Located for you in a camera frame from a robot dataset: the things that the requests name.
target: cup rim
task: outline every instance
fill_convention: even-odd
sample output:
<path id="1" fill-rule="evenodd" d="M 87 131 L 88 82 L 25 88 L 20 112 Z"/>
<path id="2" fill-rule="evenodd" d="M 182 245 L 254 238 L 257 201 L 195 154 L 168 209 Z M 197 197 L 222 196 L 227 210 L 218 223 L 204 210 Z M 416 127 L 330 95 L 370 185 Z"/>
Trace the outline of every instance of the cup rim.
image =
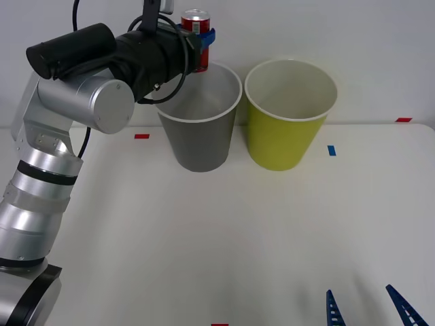
<path id="1" fill-rule="evenodd" d="M 237 97 L 237 100 L 234 102 L 234 104 L 229 109 L 225 110 L 224 112 L 222 112 L 222 113 L 220 113 L 218 115 L 215 115 L 214 117 L 209 117 L 207 119 L 201 119 L 201 120 L 187 120 L 187 119 L 180 119 L 178 117 L 172 117 L 169 114 L 161 111 L 156 106 L 158 114 L 160 114 L 160 115 L 162 115 L 162 116 L 164 116 L 164 117 L 166 117 L 166 118 L 168 118 L 170 120 L 177 121 L 177 122 L 183 122 L 183 123 L 186 123 L 186 124 L 200 124 L 200 123 L 204 123 L 204 122 L 210 122 L 210 121 L 213 121 L 213 120 L 217 120 L 220 117 L 223 117 L 224 115 L 227 115 L 228 113 L 230 113 L 240 103 L 240 100 L 242 98 L 242 94 L 243 94 L 242 81 L 241 81 L 240 77 L 230 67 L 228 67 L 228 66 L 226 66 L 226 65 L 224 65 L 224 64 L 222 64 L 220 62 L 215 62 L 215 61 L 211 61 L 209 64 L 210 65 L 220 66 L 221 68 L 224 68 L 224 69 L 228 70 L 230 73 L 232 73 L 236 77 L 237 83 L 239 85 L 239 95 Z"/>
<path id="2" fill-rule="evenodd" d="M 334 84 L 335 89 L 337 90 L 337 97 L 336 97 L 336 99 L 335 99 L 334 104 L 331 105 L 331 107 L 330 107 L 327 111 L 323 112 L 322 114 L 316 115 L 315 117 L 308 117 L 308 118 L 306 118 L 306 119 L 293 119 L 293 118 L 290 118 L 290 117 L 281 117 L 281 116 L 279 116 L 279 115 L 276 115 L 276 114 L 270 113 L 270 112 L 266 111 L 265 109 L 261 108 L 261 107 L 260 107 L 260 106 L 259 106 L 259 105 L 258 105 L 258 104 L 253 100 L 253 99 L 252 99 L 251 95 L 249 94 L 249 90 L 247 89 L 249 79 L 250 79 L 251 75 L 252 75 L 252 74 L 253 74 L 257 69 L 259 69 L 260 67 L 265 66 L 265 65 L 268 65 L 268 64 L 270 64 L 270 63 L 272 63 L 272 62 L 280 62 L 280 61 L 295 61 L 295 62 L 301 62 L 301 63 L 304 63 L 304 64 L 306 64 L 306 65 L 309 65 L 309 66 L 315 67 L 315 68 L 319 69 L 320 71 L 323 71 L 323 72 L 324 72 L 324 73 L 325 73 L 325 74 L 326 74 L 326 75 L 327 75 L 327 76 L 332 80 L 332 83 Z M 247 74 L 247 76 L 246 76 L 246 79 L 245 79 L 245 93 L 246 93 L 246 97 L 247 97 L 247 99 L 249 100 L 249 102 L 250 102 L 250 103 L 251 103 L 251 104 L 252 104 L 256 109 L 260 110 L 261 112 L 263 112 L 264 114 L 268 115 L 269 117 L 273 117 L 273 118 L 278 119 L 278 120 L 289 121 L 289 122 L 307 122 L 307 121 L 318 120 L 318 119 L 320 119 L 320 118 L 322 118 L 322 117 L 325 117 L 325 116 L 327 116 L 327 115 L 331 112 L 332 108 L 335 106 L 335 104 L 337 103 L 337 99 L 338 99 L 338 87 L 337 87 L 337 83 L 336 83 L 335 80 L 331 77 L 331 75 L 330 75 L 329 73 L 327 73 L 327 72 L 324 71 L 323 69 L 321 69 L 321 68 L 319 68 L 318 66 L 313 65 L 313 64 L 311 64 L 311 63 L 309 63 L 309 62 L 301 61 L 301 60 L 296 60 L 296 59 L 293 59 L 293 58 L 277 58 L 277 59 L 272 59 L 272 60 L 264 61 L 264 62 L 260 63 L 259 65 L 256 65 L 253 69 L 251 69 L 251 71 L 250 71 L 250 72 Z"/>

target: white tabletop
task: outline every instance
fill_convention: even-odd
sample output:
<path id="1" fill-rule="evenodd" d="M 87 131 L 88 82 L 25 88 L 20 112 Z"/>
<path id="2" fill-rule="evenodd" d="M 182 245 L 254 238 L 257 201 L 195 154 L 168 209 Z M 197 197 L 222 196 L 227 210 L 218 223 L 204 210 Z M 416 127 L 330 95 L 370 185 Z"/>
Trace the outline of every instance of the white tabletop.
<path id="1" fill-rule="evenodd" d="M 331 289 L 348 325 L 398 326 L 389 283 L 435 324 L 432 129 L 324 126 L 287 172 L 257 166 L 241 135 L 197 174 L 162 128 L 93 132 L 49 256 L 63 288 L 48 324 L 326 325 Z M 0 153 L 4 187 L 7 130 Z"/>

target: red soda can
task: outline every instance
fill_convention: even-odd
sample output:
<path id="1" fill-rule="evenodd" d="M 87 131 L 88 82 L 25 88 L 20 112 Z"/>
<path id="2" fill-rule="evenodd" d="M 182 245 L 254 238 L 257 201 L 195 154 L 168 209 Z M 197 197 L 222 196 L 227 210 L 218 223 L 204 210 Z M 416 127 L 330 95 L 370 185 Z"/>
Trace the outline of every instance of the red soda can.
<path id="1" fill-rule="evenodd" d="M 195 34 L 206 33 L 210 31 L 210 15 L 204 10 L 189 9 L 181 14 L 181 27 Z M 203 50 L 201 54 L 200 67 L 195 71 L 202 73 L 209 67 L 209 49 Z"/>

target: white wall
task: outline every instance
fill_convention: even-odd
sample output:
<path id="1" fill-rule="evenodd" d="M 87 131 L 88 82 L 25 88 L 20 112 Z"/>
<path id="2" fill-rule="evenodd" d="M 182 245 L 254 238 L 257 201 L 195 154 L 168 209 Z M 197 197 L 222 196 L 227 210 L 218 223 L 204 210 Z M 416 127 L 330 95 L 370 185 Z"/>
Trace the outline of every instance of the white wall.
<path id="1" fill-rule="evenodd" d="M 10 125 L 31 68 L 25 49 L 71 30 L 72 0 L 2 0 L 0 126 Z M 338 82 L 329 122 L 392 122 L 413 117 L 435 125 L 435 1 L 433 0 L 176 0 L 209 10 L 217 41 L 212 59 L 244 78 L 277 56 L 307 60 Z M 124 33 L 141 0 L 82 0 L 79 26 L 104 22 Z M 159 124 L 138 106 L 132 123 Z"/>

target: gray paper cup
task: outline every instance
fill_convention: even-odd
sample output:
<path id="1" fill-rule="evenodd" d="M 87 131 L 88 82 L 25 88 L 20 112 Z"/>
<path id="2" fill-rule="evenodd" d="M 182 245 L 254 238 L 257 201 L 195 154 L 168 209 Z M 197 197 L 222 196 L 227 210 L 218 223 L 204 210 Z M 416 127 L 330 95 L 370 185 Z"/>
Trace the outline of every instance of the gray paper cup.
<path id="1" fill-rule="evenodd" d="M 180 78 L 164 84 L 152 97 L 169 95 Z M 184 168 L 207 172 L 226 161 L 242 91 L 234 71 L 211 62 L 207 72 L 190 74 L 177 95 L 157 105 L 172 150 Z"/>

